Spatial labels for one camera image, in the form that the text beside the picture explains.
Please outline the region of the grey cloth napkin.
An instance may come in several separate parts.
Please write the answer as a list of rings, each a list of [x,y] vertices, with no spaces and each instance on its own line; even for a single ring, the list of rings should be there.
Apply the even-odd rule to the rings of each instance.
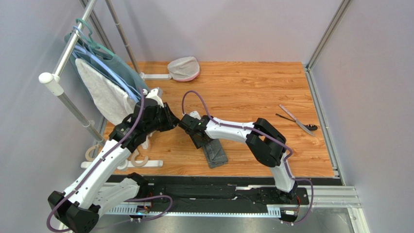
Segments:
[[[202,149],[210,169],[217,168],[228,163],[227,155],[219,139],[214,139],[213,141],[203,145]]]

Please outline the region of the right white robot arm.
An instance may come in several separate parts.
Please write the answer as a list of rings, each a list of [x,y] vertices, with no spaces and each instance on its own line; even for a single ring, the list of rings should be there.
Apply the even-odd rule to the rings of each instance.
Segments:
[[[215,139],[225,139],[246,144],[255,159],[269,168],[276,189],[293,196],[297,182],[294,180],[287,158],[293,153],[286,145],[286,138],[267,120],[233,122],[217,117],[202,116],[197,119],[185,114],[178,126],[190,136],[196,148]]]

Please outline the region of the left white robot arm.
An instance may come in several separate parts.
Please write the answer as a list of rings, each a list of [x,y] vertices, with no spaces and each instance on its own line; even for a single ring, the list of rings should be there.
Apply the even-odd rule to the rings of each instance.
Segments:
[[[135,172],[108,190],[101,192],[100,189],[149,134],[172,130],[178,122],[166,102],[142,98],[134,112],[114,127],[100,154],[80,177],[63,192],[53,191],[49,195],[52,211],[47,218],[47,228],[55,233],[59,231],[50,224],[55,217],[68,231],[88,233],[103,214],[118,204],[134,198],[147,199],[148,181]]]

